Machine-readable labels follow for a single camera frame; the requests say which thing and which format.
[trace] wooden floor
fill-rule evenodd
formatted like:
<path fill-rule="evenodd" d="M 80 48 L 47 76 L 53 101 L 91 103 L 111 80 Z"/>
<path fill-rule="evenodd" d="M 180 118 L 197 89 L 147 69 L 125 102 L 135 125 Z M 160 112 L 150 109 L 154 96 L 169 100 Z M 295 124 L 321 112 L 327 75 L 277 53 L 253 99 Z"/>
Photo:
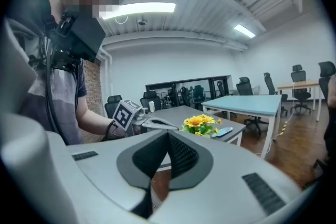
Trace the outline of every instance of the wooden floor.
<path fill-rule="evenodd" d="M 284 103 L 289 111 L 292 103 Z M 323 159 L 326 156 L 326 149 L 323 140 L 324 132 L 329 121 L 328 108 L 325 103 L 322 104 L 320 121 L 316 121 L 315 111 L 303 112 L 301 115 L 294 113 L 288 122 L 285 133 L 277 137 L 276 142 L 272 143 L 271 149 L 266 156 L 266 160 L 290 176 L 297 184 L 302 187 L 306 182 L 316 177 L 316 171 L 312 168 L 317 158 Z M 238 115 L 238 118 L 231 118 L 233 121 L 244 123 L 246 116 Z M 280 121 L 280 130 L 286 121 L 282 117 Z M 267 125 L 261 125 L 261 138 L 258 137 L 257 130 L 251 126 L 243 133 L 241 146 L 253 153 L 261 153 L 265 142 Z M 168 184 L 171 178 L 170 170 L 157 173 L 152 186 L 160 200 L 164 200 L 168 195 Z"/>

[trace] gray table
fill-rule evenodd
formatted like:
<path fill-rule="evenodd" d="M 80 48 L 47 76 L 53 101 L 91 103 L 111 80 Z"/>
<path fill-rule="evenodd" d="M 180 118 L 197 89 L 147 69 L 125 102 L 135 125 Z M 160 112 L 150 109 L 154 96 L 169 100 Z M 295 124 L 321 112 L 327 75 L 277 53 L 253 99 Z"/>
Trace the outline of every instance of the gray table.
<path fill-rule="evenodd" d="M 220 117 L 217 117 L 217 116 L 214 116 L 214 115 L 211 115 L 211 114 L 208 114 L 208 113 L 204 113 L 200 110 L 193 109 L 193 108 L 190 108 L 189 106 L 185 106 L 185 105 L 178 106 L 177 108 L 158 110 L 158 111 L 155 111 L 155 112 L 151 113 L 151 116 L 165 119 L 166 121 L 170 122 L 172 125 L 178 126 L 179 128 L 181 128 L 185 119 L 191 118 L 192 116 L 201 115 L 201 114 L 206 114 L 208 116 L 211 116 L 216 121 L 218 119 L 221 119 L 222 124 L 214 124 L 215 128 L 221 129 L 221 128 L 225 128 L 225 127 L 233 127 L 233 130 L 230 133 L 228 133 L 228 134 L 226 134 L 222 137 L 215 137 L 215 138 L 211 138 L 211 139 L 219 140 L 219 141 L 226 142 L 226 143 L 231 143 L 232 141 L 238 139 L 237 140 L 237 145 L 240 146 L 241 139 L 242 139 L 242 132 L 246 127 L 243 124 L 240 124 L 240 123 L 237 123 L 237 122 L 234 122 L 234 121 L 228 121 L 226 119 L 222 119 Z M 163 160 L 162 165 L 160 166 L 158 171 L 167 170 L 167 169 L 170 169 L 170 168 L 171 168 L 170 159 L 169 159 L 169 156 L 166 155 L 166 157 Z"/>
<path fill-rule="evenodd" d="M 238 114 L 259 116 L 269 119 L 267 135 L 262 149 L 261 157 L 265 158 L 269 144 L 271 142 L 275 116 L 278 113 L 277 125 L 274 140 L 279 129 L 281 115 L 281 95 L 229 95 L 202 103 L 204 112 L 207 109 L 216 111 L 227 111 L 228 119 L 230 112 Z"/>

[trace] brick wall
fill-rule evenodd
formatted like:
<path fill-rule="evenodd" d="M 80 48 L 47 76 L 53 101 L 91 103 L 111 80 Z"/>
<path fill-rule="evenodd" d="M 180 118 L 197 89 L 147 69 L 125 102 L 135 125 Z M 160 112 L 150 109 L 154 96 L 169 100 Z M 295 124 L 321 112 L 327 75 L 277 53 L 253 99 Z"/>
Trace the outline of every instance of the brick wall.
<path fill-rule="evenodd" d="M 87 88 L 86 102 L 88 108 L 89 110 L 104 116 L 100 88 L 100 61 L 95 60 L 94 63 L 84 61 L 84 74 Z M 91 134 L 83 130 L 82 133 L 85 143 L 98 142 L 102 139 L 102 136 L 100 135 Z"/>

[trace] white table leg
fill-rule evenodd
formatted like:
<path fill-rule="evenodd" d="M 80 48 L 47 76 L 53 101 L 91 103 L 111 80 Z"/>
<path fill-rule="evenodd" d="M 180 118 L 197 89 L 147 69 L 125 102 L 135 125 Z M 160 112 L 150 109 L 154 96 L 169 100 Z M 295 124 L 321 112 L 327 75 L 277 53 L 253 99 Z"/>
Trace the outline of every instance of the white table leg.
<path fill-rule="evenodd" d="M 316 87 L 313 89 L 313 110 L 315 110 Z"/>
<path fill-rule="evenodd" d="M 238 134 L 237 146 L 240 146 L 240 144 L 241 144 L 242 135 L 243 135 L 243 132 L 240 132 L 240 133 Z"/>
<path fill-rule="evenodd" d="M 275 121 L 275 116 L 269 118 L 266 140 L 265 140 L 264 147 L 261 153 L 261 157 L 263 159 L 265 159 L 266 157 L 266 152 L 268 151 L 269 143 L 271 142 L 273 128 L 274 128 L 274 121 Z"/>
<path fill-rule="evenodd" d="M 281 103 L 278 108 L 277 124 L 276 124 L 276 128 L 275 128 L 274 135 L 273 135 L 273 141 L 277 139 L 277 135 L 279 133 L 280 118 L 281 118 Z"/>
<path fill-rule="evenodd" d="M 317 118 L 316 121 L 320 120 L 320 113 L 321 113 L 321 98 L 322 98 L 322 92 L 321 92 L 321 88 L 319 87 L 319 108 L 317 110 Z"/>

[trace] white wall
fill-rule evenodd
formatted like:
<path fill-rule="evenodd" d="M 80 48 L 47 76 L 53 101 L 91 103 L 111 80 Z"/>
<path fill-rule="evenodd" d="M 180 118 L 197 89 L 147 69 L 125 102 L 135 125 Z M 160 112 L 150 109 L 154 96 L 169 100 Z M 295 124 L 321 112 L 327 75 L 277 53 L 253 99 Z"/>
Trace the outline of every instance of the white wall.
<path fill-rule="evenodd" d="M 111 51 L 114 94 L 139 103 L 145 85 L 232 75 L 234 58 L 224 48 L 199 45 L 148 45 Z"/>
<path fill-rule="evenodd" d="M 271 74 L 275 88 L 292 83 L 292 66 L 298 64 L 306 71 L 307 80 L 318 80 L 318 63 L 335 63 L 335 45 L 329 23 L 320 11 L 315 11 L 256 38 L 248 50 L 235 54 L 235 60 L 240 74 L 248 77 L 252 85 L 259 84 L 260 94 L 268 94 L 264 72 Z M 284 93 L 292 99 L 291 91 Z"/>

